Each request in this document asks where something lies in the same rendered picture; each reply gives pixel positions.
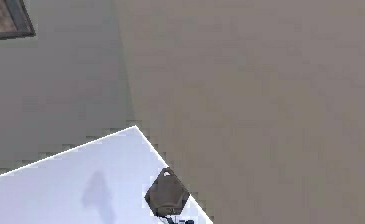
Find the dark framed wall picture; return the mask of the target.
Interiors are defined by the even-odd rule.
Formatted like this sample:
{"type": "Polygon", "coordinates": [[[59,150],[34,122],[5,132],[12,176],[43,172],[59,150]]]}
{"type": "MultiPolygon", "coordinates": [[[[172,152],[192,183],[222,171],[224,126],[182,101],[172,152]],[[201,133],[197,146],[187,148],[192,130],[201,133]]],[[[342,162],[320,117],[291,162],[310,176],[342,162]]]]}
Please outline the dark framed wall picture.
{"type": "Polygon", "coordinates": [[[24,0],[0,0],[0,40],[34,37],[24,0]]]}

